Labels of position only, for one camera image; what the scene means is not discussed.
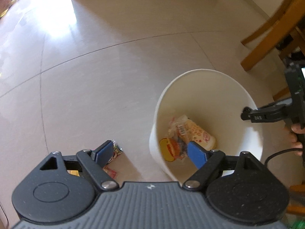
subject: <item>tile grout line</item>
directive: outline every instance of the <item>tile grout line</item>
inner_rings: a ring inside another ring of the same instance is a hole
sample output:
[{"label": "tile grout line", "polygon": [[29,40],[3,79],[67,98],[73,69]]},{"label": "tile grout line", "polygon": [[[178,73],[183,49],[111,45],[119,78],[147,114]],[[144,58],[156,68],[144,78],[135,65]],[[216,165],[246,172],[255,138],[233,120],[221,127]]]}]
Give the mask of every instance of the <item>tile grout line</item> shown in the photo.
[{"label": "tile grout line", "polygon": [[49,152],[49,148],[48,148],[48,144],[47,144],[47,138],[45,136],[45,123],[43,121],[43,115],[42,115],[42,96],[41,96],[41,75],[42,75],[42,57],[43,57],[43,52],[45,49],[45,38],[46,38],[46,33],[43,37],[43,44],[42,44],[42,51],[41,51],[41,60],[40,60],[40,73],[39,73],[39,93],[40,93],[40,112],[41,112],[41,121],[42,121],[42,130],[43,130],[43,135],[45,137],[45,147],[47,148],[47,152],[48,154]]},{"label": "tile grout line", "polygon": [[202,50],[203,54],[206,56],[206,58],[208,59],[208,61],[211,63],[211,65],[213,66],[214,70],[216,70],[215,66],[213,65],[213,63],[211,62],[211,60],[209,59],[208,55],[205,53],[205,51],[202,49],[202,47],[200,46],[200,44],[198,43],[198,41],[195,39],[195,37],[192,35],[192,33],[189,33],[191,35],[191,37],[193,38],[193,40],[197,43],[197,45],[200,47],[200,49]]},{"label": "tile grout line", "polygon": [[51,70],[59,65],[62,65],[64,63],[67,63],[71,60],[74,60],[74,59],[77,59],[79,57],[82,57],[82,56],[85,56],[85,55],[88,55],[90,53],[94,53],[94,52],[97,52],[97,51],[101,51],[101,50],[104,50],[104,49],[107,49],[107,48],[110,48],[110,47],[113,47],[113,46],[118,46],[118,45],[122,45],[122,44],[125,44],[125,43],[130,43],[130,42],[135,42],[135,41],[138,41],[138,40],[145,40],[145,39],[150,39],[150,38],[156,38],[156,37],[161,37],[161,36],[168,36],[168,35],[176,35],[176,34],[183,34],[183,33],[189,33],[189,34],[192,34],[192,33],[214,33],[214,32],[222,32],[222,30],[212,30],[212,31],[194,31],[194,32],[182,32],[182,33],[169,33],[169,34],[161,34],[161,35],[156,35],[156,36],[149,36],[149,37],[146,37],[146,38],[141,38],[141,39],[136,39],[136,40],[130,40],[130,41],[126,41],[126,42],[122,42],[122,43],[118,43],[118,44],[115,44],[115,45],[111,45],[111,46],[107,46],[107,47],[104,47],[104,48],[100,48],[100,49],[97,49],[97,50],[94,50],[94,51],[91,51],[91,52],[88,52],[88,53],[85,53],[85,54],[82,54],[82,55],[79,55],[75,58],[71,58],[71,59],[68,59],[62,63],[59,63],[57,65],[54,65],[44,71],[42,71],[42,61],[40,63],[40,72],[32,77],[30,77],[29,79],[21,82],[20,84],[16,85],[15,87],[11,88],[9,91],[5,92],[3,95],[0,95],[0,98],[4,97],[5,95],[7,95],[9,92],[11,92],[12,90],[14,90],[15,88],[19,87],[20,85],[26,83],[27,81],[33,79],[34,77],[37,77],[38,75],[41,75],[42,73],[45,73],[46,71],[48,70]]}]

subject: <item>thin wire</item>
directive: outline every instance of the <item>thin wire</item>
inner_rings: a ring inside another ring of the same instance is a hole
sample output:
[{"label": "thin wire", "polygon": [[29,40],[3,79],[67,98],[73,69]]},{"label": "thin wire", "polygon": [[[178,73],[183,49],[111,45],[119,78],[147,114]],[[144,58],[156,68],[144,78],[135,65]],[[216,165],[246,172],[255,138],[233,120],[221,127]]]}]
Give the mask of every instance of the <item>thin wire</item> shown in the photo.
[{"label": "thin wire", "polygon": [[4,212],[4,209],[3,209],[2,205],[1,205],[1,203],[0,203],[0,207],[2,209],[2,212],[4,213],[6,221],[7,221],[7,224],[6,224],[6,227],[5,227],[7,229],[7,228],[9,228],[10,222],[9,222],[9,219],[7,218],[6,213]]},{"label": "thin wire", "polygon": [[268,167],[268,162],[269,162],[272,158],[274,158],[274,157],[276,157],[276,156],[278,156],[278,155],[281,155],[281,154],[283,154],[283,153],[290,152],[290,151],[303,151],[303,149],[302,149],[302,148],[290,148],[290,149],[278,151],[278,152],[272,154],[271,156],[269,156],[268,158],[266,158],[264,165],[265,165],[266,167]]}]

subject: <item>green object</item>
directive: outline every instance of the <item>green object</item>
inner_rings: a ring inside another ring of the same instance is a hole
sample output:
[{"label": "green object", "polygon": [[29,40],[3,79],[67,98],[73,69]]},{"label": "green object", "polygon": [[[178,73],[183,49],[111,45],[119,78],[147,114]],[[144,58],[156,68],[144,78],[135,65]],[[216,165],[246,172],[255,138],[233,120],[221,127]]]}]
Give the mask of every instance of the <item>green object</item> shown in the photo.
[{"label": "green object", "polygon": [[305,221],[304,220],[295,221],[291,229],[305,229]]}]

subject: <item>white trash bin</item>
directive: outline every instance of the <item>white trash bin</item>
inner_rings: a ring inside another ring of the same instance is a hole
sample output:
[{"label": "white trash bin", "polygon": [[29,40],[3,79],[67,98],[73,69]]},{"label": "white trash bin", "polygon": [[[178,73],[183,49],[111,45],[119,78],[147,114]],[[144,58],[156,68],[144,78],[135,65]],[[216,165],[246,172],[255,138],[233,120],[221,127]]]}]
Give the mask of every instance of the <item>white trash bin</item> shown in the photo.
[{"label": "white trash bin", "polygon": [[180,183],[196,172],[189,158],[165,161],[159,146],[167,135],[170,120],[185,114],[216,138],[215,148],[233,156],[249,151],[260,160],[262,128],[240,118],[246,106],[257,108],[248,92],[226,74],[196,69],[180,75],[164,89],[156,106],[149,137],[153,159],[172,180]]}]

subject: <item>cardboard box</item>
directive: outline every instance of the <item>cardboard box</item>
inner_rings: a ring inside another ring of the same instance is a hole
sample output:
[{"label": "cardboard box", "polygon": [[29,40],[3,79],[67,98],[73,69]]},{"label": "cardboard box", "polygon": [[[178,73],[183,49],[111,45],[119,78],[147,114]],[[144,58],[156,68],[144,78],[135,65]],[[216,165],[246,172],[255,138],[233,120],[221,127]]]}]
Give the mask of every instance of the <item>cardboard box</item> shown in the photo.
[{"label": "cardboard box", "polygon": [[0,0],[0,18],[3,17],[16,0]]}]

